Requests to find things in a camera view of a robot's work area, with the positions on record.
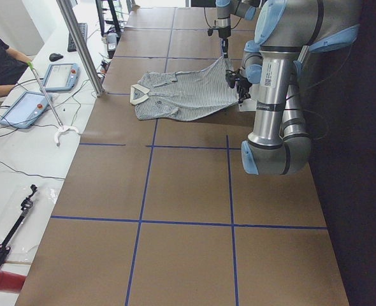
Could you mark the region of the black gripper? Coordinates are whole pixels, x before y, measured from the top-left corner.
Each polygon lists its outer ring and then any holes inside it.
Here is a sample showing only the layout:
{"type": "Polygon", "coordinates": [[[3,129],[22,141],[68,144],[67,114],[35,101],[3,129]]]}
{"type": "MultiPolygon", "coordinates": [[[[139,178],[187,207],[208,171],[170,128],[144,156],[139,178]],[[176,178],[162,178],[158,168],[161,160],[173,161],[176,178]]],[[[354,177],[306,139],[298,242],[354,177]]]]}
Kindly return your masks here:
{"type": "Polygon", "coordinates": [[[235,71],[227,69],[225,77],[229,87],[231,89],[236,89],[239,104],[242,104],[246,99],[250,98],[249,90],[252,87],[252,84],[241,74],[240,69],[235,71]]]}
{"type": "Polygon", "coordinates": [[[224,58],[228,58],[228,50],[229,50],[229,41],[228,38],[231,36],[231,28],[230,27],[219,27],[218,28],[219,38],[221,38],[221,49],[222,55],[224,58]]]}

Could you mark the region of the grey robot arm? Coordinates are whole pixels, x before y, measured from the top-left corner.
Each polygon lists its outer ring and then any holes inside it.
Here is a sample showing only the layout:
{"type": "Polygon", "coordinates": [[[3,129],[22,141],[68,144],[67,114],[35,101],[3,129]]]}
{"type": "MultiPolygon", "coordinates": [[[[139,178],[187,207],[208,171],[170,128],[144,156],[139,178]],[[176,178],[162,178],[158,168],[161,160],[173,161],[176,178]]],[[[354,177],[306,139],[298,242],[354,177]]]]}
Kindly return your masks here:
{"type": "Polygon", "coordinates": [[[239,19],[252,20],[256,10],[260,7],[262,1],[234,1],[217,0],[215,2],[217,9],[217,18],[214,25],[208,24],[207,35],[211,36],[217,31],[221,39],[222,56],[228,58],[229,42],[231,36],[231,16],[237,16],[239,19]]]}
{"type": "Polygon", "coordinates": [[[252,132],[242,142],[248,174],[288,175],[308,161],[311,139],[300,102],[301,55],[353,44],[362,1],[264,1],[242,70],[231,85],[247,82],[241,98],[256,104],[252,132]]]}

